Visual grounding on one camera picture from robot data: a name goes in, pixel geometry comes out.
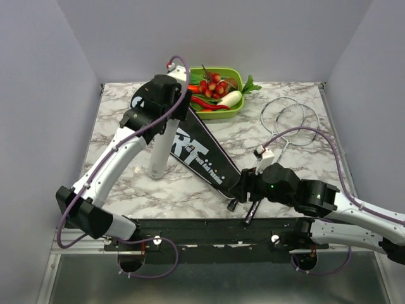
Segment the black racket cover bag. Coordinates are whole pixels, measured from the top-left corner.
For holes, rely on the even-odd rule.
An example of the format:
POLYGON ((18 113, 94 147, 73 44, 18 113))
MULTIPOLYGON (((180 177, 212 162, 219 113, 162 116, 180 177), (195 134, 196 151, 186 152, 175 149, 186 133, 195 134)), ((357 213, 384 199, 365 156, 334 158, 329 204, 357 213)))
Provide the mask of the black racket cover bag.
POLYGON ((170 156, 224 197, 236 198, 240 170, 191 107, 185 121, 179 122, 170 156))

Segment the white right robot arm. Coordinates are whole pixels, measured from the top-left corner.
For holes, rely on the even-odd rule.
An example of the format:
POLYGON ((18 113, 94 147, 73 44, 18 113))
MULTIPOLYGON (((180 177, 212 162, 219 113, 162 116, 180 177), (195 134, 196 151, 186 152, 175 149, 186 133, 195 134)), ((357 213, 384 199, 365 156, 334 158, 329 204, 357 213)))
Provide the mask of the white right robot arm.
POLYGON ((393 212, 344 194, 321 180, 300 179, 278 163, 244 169, 236 185, 240 202, 266 198, 292 207, 312 217, 310 228, 301 226, 291 232, 298 248, 337 243, 367 248, 393 262, 404 263, 404 214, 393 212))

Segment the green plastic basket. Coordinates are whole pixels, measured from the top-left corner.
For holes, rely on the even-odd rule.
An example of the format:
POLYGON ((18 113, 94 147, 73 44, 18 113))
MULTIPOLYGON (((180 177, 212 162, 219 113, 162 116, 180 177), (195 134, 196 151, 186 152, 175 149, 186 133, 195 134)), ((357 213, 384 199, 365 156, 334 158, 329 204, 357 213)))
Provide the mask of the green plastic basket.
POLYGON ((244 106, 247 92, 240 73, 227 67, 192 68, 189 89, 191 107, 203 120, 236 116, 244 106))

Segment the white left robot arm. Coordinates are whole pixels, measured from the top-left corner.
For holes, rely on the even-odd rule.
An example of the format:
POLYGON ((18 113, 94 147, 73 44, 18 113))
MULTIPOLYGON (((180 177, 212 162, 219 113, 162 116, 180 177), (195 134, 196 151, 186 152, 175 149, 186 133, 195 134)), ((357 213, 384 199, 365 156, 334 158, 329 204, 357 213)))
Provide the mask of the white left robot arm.
POLYGON ((69 222, 85 236, 116 238, 126 250, 138 247, 137 224, 105 210, 104 202, 128 164, 155 135, 166 131, 166 121, 186 100, 189 80, 190 70, 177 67, 166 75, 155 75, 135 91, 129 110, 100 158, 74 185, 57 190, 62 213, 58 234, 69 222))

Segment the white shuttlecock tube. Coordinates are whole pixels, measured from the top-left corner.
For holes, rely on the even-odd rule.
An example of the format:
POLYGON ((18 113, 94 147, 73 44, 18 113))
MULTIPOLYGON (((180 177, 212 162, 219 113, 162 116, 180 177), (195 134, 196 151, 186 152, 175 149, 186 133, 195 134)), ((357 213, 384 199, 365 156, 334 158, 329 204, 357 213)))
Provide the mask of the white shuttlecock tube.
POLYGON ((154 138, 153 149, 148 167, 148 174, 153 179, 160 179, 165 173, 166 164, 171 153, 174 137, 179 125, 179 120, 170 119, 166 123, 163 134, 154 138))

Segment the brown toy mushroom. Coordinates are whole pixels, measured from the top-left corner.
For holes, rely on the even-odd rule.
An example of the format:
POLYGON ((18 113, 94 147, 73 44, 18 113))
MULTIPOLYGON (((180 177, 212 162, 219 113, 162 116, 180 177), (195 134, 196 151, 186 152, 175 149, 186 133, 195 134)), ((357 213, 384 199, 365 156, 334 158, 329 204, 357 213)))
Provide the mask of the brown toy mushroom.
POLYGON ((230 87, 234 89, 238 89, 238 83, 235 79, 233 78, 226 78, 225 81, 229 84, 230 87))

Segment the white toy radish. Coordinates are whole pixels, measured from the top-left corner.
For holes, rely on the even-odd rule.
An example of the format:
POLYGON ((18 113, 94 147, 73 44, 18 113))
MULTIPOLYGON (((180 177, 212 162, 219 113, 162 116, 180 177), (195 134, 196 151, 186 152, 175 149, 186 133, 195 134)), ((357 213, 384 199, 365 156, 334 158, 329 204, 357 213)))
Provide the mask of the white toy radish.
POLYGON ((217 103, 218 106, 227 106, 229 108, 235 106, 243 95, 240 91, 232 91, 221 98, 221 101, 217 103))

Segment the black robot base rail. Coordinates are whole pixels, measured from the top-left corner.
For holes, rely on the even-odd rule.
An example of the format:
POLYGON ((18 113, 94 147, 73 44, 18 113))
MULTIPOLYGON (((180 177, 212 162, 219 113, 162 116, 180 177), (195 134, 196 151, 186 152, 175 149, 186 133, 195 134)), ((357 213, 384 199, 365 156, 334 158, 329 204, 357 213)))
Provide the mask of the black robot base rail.
POLYGON ((315 242, 309 218, 255 218, 249 225, 237 218, 142 219, 134 240, 112 241, 104 249, 147 264, 179 263, 288 263, 290 252, 311 251, 315 242))

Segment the orange toy carrot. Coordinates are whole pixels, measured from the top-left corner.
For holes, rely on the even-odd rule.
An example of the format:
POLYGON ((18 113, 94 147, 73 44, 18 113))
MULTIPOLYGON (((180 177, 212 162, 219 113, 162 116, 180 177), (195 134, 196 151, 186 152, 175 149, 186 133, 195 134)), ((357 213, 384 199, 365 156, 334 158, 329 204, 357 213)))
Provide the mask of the orange toy carrot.
POLYGON ((193 94, 201 93, 198 85, 188 85, 188 90, 190 90, 193 94))

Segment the red toy chili pepper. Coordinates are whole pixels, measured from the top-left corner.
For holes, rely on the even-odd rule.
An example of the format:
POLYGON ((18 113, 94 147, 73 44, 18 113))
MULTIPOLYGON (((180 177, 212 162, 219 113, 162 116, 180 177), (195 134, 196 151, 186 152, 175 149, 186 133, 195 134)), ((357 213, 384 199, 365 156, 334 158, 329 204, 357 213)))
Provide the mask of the red toy chili pepper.
POLYGON ((192 96, 190 101, 193 109, 197 111, 230 110, 230 107, 226 105, 209 103, 196 96, 192 96))

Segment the red toy cherry bunch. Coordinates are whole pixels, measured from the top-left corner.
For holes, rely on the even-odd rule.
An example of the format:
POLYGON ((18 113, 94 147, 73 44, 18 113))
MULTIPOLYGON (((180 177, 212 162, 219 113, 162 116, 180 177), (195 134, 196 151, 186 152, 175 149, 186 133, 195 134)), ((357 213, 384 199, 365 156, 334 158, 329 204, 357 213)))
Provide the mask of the red toy cherry bunch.
POLYGON ((221 78, 220 74, 210 72, 204 65, 202 70, 204 74, 199 83, 200 94, 210 99, 221 99, 227 95, 228 84, 221 78))

